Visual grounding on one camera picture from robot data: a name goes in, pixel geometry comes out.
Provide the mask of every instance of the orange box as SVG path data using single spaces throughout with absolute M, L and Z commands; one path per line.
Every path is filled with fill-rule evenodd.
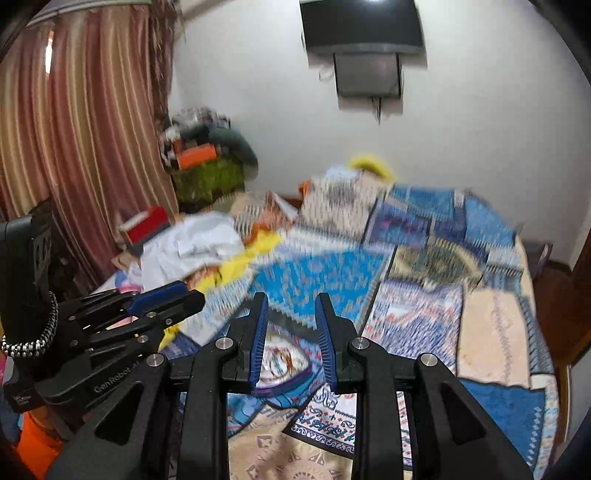
M 215 158 L 217 158 L 216 148 L 211 143 L 189 148 L 177 155 L 178 169 L 187 170 Z

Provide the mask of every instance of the striped curtain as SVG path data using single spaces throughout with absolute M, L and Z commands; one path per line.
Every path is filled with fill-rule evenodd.
M 89 282 L 112 272 L 116 227 L 177 211 L 155 119 L 166 112 L 174 11 L 166 1 L 72 12 L 25 29 L 0 64 L 0 215 L 51 196 Z

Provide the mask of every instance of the yellow cloth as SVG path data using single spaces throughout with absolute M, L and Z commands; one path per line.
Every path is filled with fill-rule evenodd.
M 221 287 L 222 285 L 239 279 L 250 262 L 259 255 L 269 253 L 279 243 L 281 243 L 281 237 L 275 232 L 259 231 L 256 240 L 248 245 L 248 247 L 244 249 L 244 252 L 232 257 L 230 260 L 220 265 L 219 271 L 205 277 L 198 283 L 195 290 L 199 290 L 201 293 L 206 293 L 214 287 Z M 164 338 L 162 339 L 162 342 L 160 342 L 159 350 L 162 350 L 162 348 L 174 340 L 179 328 L 179 324 L 177 323 L 176 325 L 172 325 L 172 327 L 168 327 L 164 331 Z
M 394 181 L 394 175 L 384 162 L 373 155 L 365 154 L 354 157 L 348 166 L 351 170 L 368 170 L 383 180 Z

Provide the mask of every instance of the metal screw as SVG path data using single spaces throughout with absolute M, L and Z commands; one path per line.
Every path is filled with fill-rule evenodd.
M 427 367 L 434 367 L 437 365 L 437 357 L 432 353 L 424 353 L 421 355 L 421 363 Z
M 164 356 L 160 353 L 152 353 L 146 357 L 146 363 L 151 367 L 157 367 L 164 362 Z
M 228 350 L 232 345 L 234 345 L 234 340 L 230 337 L 222 337 L 216 340 L 216 347 L 220 350 Z
M 364 337 L 355 337 L 353 340 L 351 340 L 351 345 L 353 345 L 353 348 L 356 348 L 357 350 L 365 350 L 367 347 L 369 347 L 369 340 Z

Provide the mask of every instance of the quilt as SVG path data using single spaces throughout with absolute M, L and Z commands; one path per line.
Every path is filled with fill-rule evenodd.
M 261 380 L 251 395 L 228 397 L 232 478 L 350 477 L 357 399 L 324 381 L 319 292 L 388 352 L 437 355 L 542 477 L 557 427 L 556 379 L 521 240 L 491 206 L 461 190 L 322 179 L 310 183 L 295 226 L 277 233 L 281 243 L 236 284 L 209 292 L 203 315 L 165 351 L 197 351 L 247 312 L 257 291 L 267 294 Z M 405 396 L 392 400 L 410 480 Z

